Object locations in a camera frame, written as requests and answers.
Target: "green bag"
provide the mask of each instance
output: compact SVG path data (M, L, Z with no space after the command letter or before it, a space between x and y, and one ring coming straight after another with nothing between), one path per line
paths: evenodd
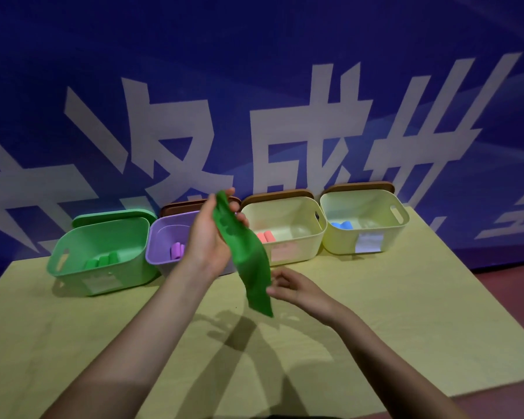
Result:
M229 208L225 192L218 192L216 198L217 205L213 210L213 220L231 249L233 263L246 288L249 307L273 317L270 296L266 294L266 287L272 283L266 250L256 234L235 217Z

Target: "paper label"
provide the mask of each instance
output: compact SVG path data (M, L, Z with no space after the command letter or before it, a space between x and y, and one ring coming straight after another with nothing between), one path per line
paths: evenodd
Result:
M122 283L111 273L105 275L92 276L82 279L91 294L99 294L111 289L120 288Z
M381 250L384 232L361 232L355 243L355 253L376 253Z
M272 259L274 261L284 261L284 260L294 260L299 257L299 247L295 242L282 242L281 244L276 244L272 247Z

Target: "basket lid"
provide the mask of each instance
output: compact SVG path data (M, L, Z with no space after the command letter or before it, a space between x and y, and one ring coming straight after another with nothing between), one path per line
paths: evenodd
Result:
M253 194L245 198L241 203L241 209L248 204L260 203L262 201L281 200L293 197L309 197L314 199L312 193L307 189L287 189L285 191L276 191L273 193Z
M394 185L388 181L376 182L353 182L351 184L336 184L326 188L322 195L326 193L337 193L340 191L357 191L360 189L383 189L394 194Z
M230 196L227 197L229 202L234 201L241 205L241 199L238 197ZM181 201L178 203L170 203L161 208L159 217L173 216L175 214L195 212L202 208L202 204L206 201L205 198L200 200Z
M102 213L90 213L90 214L81 214L77 216L72 221L72 226L74 228L79 228L80 226L93 225L95 223L116 221L119 219L130 219L133 217L143 217L152 225L156 220L152 212L146 209L128 209L128 210L116 210L113 212L102 212Z

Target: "green lid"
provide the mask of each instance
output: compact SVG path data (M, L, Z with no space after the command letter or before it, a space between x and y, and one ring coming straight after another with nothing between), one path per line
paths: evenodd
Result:
M114 212L81 214L72 221L72 226L74 228L79 228L80 226L93 225L94 223L117 221L119 219L130 219L133 217L143 217L147 219L150 225L152 225L157 220L157 216L155 216L149 210L128 209L117 210Z

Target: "left hand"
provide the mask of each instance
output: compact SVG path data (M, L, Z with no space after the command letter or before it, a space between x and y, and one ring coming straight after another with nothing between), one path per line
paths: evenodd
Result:
M225 194L228 197L232 196L235 194L235 189L230 188L225 191ZM181 260L181 263L188 264L205 274L210 281L223 272L231 259L229 246L221 238L216 222L213 221L213 210L216 203L215 194L210 194L202 205L190 229L187 248ZM229 203L229 207L234 213L239 209L236 202ZM237 213L236 216L246 227L249 226L249 221L244 213Z

